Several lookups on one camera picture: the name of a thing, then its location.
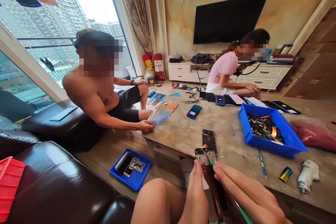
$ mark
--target curtain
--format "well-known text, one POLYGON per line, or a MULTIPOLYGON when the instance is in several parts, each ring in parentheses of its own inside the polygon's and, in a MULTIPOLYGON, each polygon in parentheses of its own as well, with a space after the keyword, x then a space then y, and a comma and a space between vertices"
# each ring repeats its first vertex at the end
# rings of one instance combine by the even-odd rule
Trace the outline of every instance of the curtain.
POLYGON ((133 28, 146 52, 152 52, 153 46, 149 34, 145 0, 122 0, 133 28))

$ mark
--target cardboard box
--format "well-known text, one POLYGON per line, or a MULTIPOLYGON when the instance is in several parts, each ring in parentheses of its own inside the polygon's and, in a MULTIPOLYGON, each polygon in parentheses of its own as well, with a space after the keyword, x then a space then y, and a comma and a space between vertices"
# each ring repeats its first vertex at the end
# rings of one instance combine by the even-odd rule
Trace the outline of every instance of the cardboard box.
POLYGON ((295 76, 291 76, 281 89, 281 93, 285 97, 308 100, 317 99, 323 91, 324 85, 322 80, 299 79, 295 76))
POLYGON ((336 21, 322 21, 308 38, 308 42, 336 42, 336 21))
POLYGON ((330 79, 336 76, 336 54, 300 52, 293 75, 300 79, 330 79))
POLYGON ((306 53, 335 53, 336 54, 336 43, 314 43, 306 42, 301 48, 302 52, 306 53))

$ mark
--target television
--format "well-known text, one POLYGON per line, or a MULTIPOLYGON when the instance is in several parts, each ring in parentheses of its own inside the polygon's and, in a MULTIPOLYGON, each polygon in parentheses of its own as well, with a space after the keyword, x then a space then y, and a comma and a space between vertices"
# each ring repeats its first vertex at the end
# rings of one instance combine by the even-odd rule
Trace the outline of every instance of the television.
POLYGON ((231 43, 254 30, 266 0, 227 0, 196 7, 194 44, 231 43))

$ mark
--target blue plastic tray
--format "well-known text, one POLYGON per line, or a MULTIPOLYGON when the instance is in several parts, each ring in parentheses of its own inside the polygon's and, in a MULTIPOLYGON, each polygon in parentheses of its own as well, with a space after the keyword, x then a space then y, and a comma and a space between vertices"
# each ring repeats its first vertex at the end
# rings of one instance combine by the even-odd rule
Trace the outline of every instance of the blue plastic tray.
POLYGON ((308 149, 293 131, 292 127, 276 109, 248 104, 242 104, 241 107, 242 108, 238 113, 243 125, 245 143, 277 153, 286 158, 293 158, 295 154, 300 152, 308 152, 308 149), (259 116, 267 116, 270 114, 277 128, 279 128, 285 144, 279 145, 277 143, 273 143, 271 140, 255 136, 252 132, 249 119, 247 118, 247 113, 259 116))
POLYGON ((129 187, 131 187, 134 191, 140 191, 141 187, 143 186, 144 184, 144 181, 147 177, 147 174, 149 173, 149 170, 152 168, 153 164, 152 164, 152 161, 135 152, 134 150, 131 150, 129 148, 127 148, 123 154, 120 156, 120 158, 117 160, 117 162, 115 162, 115 164, 112 166, 111 170, 110 170, 110 173, 112 175, 114 175, 117 179, 119 179, 120 181, 124 182, 126 185, 128 185, 129 187), (126 151, 130 151, 134 157, 140 159, 141 162, 145 163, 145 167, 143 168, 143 171, 140 173, 140 172, 137 172, 137 171, 133 171, 133 173, 131 174, 130 177, 127 177, 125 174, 123 174, 122 176, 119 176, 118 173, 116 173, 115 171, 115 165, 119 162, 119 160, 121 159, 121 157, 123 156, 123 154, 126 152, 126 151))
MULTIPOLYGON (((158 99, 155 99, 155 98, 154 98, 154 96, 156 96, 157 94, 163 95, 163 94, 161 94, 161 93, 154 93, 154 94, 152 94, 151 97, 149 97, 149 99, 158 100, 158 99)), ((167 95, 165 94, 159 101, 162 101, 164 98, 166 98, 166 96, 167 96, 167 95)))

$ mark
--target man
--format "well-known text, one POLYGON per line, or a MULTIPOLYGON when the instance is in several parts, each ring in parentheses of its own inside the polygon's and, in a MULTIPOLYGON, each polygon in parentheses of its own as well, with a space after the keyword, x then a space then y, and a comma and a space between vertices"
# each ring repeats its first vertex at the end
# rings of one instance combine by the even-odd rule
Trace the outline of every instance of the man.
POLYGON ((147 121, 152 113, 146 110, 147 83, 114 77, 114 65, 122 52, 118 40, 93 29, 84 29, 76 37, 79 66, 69 70, 62 81, 70 100, 101 127, 145 133, 154 129, 147 121), (119 95, 114 92, 114 84, 133 87, 119 95), (141 110, 132 110, 137 102, 141 110))

